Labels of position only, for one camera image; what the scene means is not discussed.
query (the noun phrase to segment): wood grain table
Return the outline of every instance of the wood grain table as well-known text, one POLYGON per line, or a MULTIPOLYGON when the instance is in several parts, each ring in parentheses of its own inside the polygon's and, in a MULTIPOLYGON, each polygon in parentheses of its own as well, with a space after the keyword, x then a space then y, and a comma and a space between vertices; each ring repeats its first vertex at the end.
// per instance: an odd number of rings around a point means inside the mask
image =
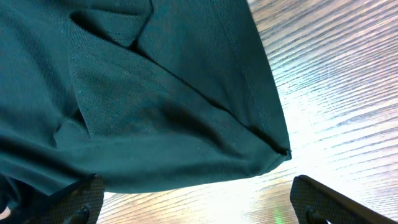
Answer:
POLYGON ((398 1, 249 0, 293 159, 261 177, 106 194, 98 223, 297 223, 306 174, 398 221, 398 1))

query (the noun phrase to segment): ribbed fabric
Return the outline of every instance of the ribbed fabric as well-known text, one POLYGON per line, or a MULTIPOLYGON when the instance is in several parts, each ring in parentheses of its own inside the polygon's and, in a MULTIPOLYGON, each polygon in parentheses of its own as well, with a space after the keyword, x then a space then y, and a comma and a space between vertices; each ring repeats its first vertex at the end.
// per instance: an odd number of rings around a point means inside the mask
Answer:
POLYGON ((0 173, 140 193, 291 159, 245 0, 0 1, 0 173))

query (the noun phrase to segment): garment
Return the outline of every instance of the garment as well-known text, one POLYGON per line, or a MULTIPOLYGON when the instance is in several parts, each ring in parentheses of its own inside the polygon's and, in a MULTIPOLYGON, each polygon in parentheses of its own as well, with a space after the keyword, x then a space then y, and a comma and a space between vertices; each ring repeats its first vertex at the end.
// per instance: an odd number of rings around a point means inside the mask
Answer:
POLYGON ((0 173, 156 192, 291 158, 245 0, 0 1, 0 173))

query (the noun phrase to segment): wooden floor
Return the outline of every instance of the wooden floor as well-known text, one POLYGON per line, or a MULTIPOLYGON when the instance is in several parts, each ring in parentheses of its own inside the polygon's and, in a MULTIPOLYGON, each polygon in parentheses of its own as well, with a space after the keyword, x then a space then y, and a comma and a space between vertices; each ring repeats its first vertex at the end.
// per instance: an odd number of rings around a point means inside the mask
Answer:
POLYGON ((261 177, 107 194, 98 223, 297 223, 306 174, 398 221, 398 1, 249 0, 293 159, 261 177))

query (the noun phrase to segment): green cloth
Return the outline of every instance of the green cloth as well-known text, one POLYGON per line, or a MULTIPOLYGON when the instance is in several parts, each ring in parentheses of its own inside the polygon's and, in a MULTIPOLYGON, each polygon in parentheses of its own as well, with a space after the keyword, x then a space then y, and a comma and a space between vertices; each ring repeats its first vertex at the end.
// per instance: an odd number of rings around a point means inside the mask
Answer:
POLYGON ((0 1, 0 173, 156 192, 291 159, 245 0, 0 1))

